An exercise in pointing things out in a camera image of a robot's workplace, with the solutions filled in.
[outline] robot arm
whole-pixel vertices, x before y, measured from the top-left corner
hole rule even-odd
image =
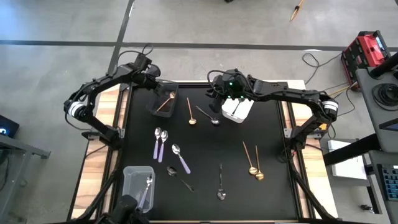
[[[119,66],[113,74],[107,74],[99,79],[93,78],[74,92],[64,102],[63,110],[75,119],[88,123],[99,131],[99,139],[113,149],[121,147],[121,138],[116,128],[103,124],[94,117],[95,99],[99,93],[120,83],[136,83],[147,89],[162,91],[163,86],[155,78],[160,75],[160,69],[151,65],[152,61],[144,54],[138,54],[134,63]]]
[[[290,134],[291,144],[296,147],[296,150],[305,147],[307,136],[320,125],[329,125],[336,121],[338,103],[325,92],[291,89],[281,83],[265,82],[250,75],[246,78],[237,69],[226,72],[213,70],[209,74],[212,72],[223,73],[216,76],[212,82],[209,81],[212,89],[208,90],[207,95],[213,98],[213,102],[209,106],[215,113],[220,111],[222,103],[228,99],[279,100],[305,104],[310,107],[313,113],[312,117],[302,126],[293,127]]]

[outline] gray concrete floor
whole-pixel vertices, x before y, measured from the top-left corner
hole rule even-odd
[[[299,1],[137,0],[125,42],[186,42],[267,45],[347,46],[361,30],[379,29],[397,47],[398,6],[393,0],[305,2],[293,22]],[[127,1],[0,0],[0,40],[110,41],[117,39]],[[63,102],[80,85],[108,69],[113,47],[0,45],[0,114],[21,124],[17,138],[52,151],[47,161],[34,159],[28,186],[18,192],[14,213],[28,223],[66,219],[87,141],[63,120]],[[306,80],[313,72],[301,61],[303,51],[155,49],[150,58],[162,78],[204,80],[211,69],[238,68],[265,80]],[[320,62],[339,52],[312,52]],[[130,62],[124,55],[120,63]],[[308,89],[344,83],[338,59],[318,70]],[[334,123],[338,138],[373,133],[359,93],[349,93],[356,110]],[[345,95],[340,113],[351,109]],[[339,217],[388,223],[383,215],[358,208],[369,204],[364,187],[332,186]]]

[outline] metal spoon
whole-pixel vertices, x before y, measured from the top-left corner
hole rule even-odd
[[[212,124],[214,124],[214,125],[219,125],[220,124],[220,121],[217,118],[214,118],[214,117],[208,115],[206,112],[204,112],[202,109],[200,109],[199,106],[195,106],[195,107],[198,109],[198,111],[200,111],[201,113],[206,115],[208,118],[210,118]]]
[[[248,160],[249,160],[249,163],[250,163],[249,173],[251,175],[256,175],[258,170],[255,167],[253,167],[253,165],[251,164],[251,160],[250,160],[250,157],[249,157],[248,149],[246,148],[246,145],[244,144],[244,141],[242,141],[242,142],[243,142],[244,150],[246,151],[246,155],[248,156]]]
[[[256,146],[256,156],[257,156],[257,167],[259,168],[259,172],[256,174],[256,179],[263,180],[264,174],[260,171],[259,151],[257,150],[257,146]]]
[[[172,177],[178,178],[178,177],[177,177],[177,171],[174,169],[174,167],[167,167],[167,173],[168,173],[170,176],[172,176]],[[183,181],[182,179],[180,179],[180,178],[178,178],[178,179],[181,180],[181,182],[183,182],[183,183],[185,184],[185,186],[187,186],[188,189],[189,189],[192,193],[195,192],[194,189],[193,189],[193,187],[191,187],[189,184],[187,184],[187,183],[186,183],[185,181]]]
[[[220,189],[218,189],[218,191],[217,191],[217,197],[220,200],[224,200],[225,196],[226,196],[226,192],[223,189],[223,175],[222,175],[222,172],[223,172],[223,165],[220,164]]]
[[[148,189],[151,184],[152,184],[152,175],[150,175],[147,178],[147,188],[145,189],[144,194],[142,195],[141,200],[139,201],[139,204],[138,204],[138,207],[141,209],[144,206],[145,198],[147,197]]]
[[[160,152],[159,152],[159,158],[157,162],[162,162],[163,160],[163,148],[164,148],[164,142],[166,142],[167,138],[169,137],[169,133],[167,131],[162,131],[162,134],[160,135],[162,138],[162,145],[160,146]]]
[[[162,132],[161,128],[155,129],[156,142],[155,142],[155,149],[154,149],[154,159],[157,159],[157,150],[159,148],[159,138],[160,138],[161,132]]]
[[[164,107],[164,105],[166,105],[167,102],[169,102],[171,99],[175,98],[175,92],[172,91],[170,92],[169,98],[156,110],[156,112],[160,111],[160,109],[162,109],[162,107]]]
[[[190,174],[191,170],[189,169],[188,165],[185,163],[184,159],[182,159],[182,156],[180,155],[180,151],[181,151],[180,147],[176,144],[173,144],[172,149],[173,149],[174,154],[179,156],[180,161],[181,161],[182,165],[184,166],[185,172],[187,174]]]
[[[188,108],[189,108],[189,114],[191,115],[191,119],[189,120],[189,124],[194,125],[197,123],[196,119],[192,118],[192,111],[191,111],[191,105],[189,104],[189,99],[187,97],[187,102],[188,102]]]

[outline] red power supply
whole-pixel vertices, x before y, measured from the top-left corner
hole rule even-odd
[[[355,40],[341,54],[341,61],[349,84],[356,82],[355,71],[359,68],[377,67],[389,58],[390,52],[380,31],[359,32]],[[358,91],[359,85],[352,87]]]

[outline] plastic bin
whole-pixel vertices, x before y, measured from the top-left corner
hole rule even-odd
[[[130,195],[139,203],[147,187],[147,178],[152,175],[142,212],[147,213],[154,206],[155,172],[149,166],[128,166],[123,170],[124,183],[122,195]]]

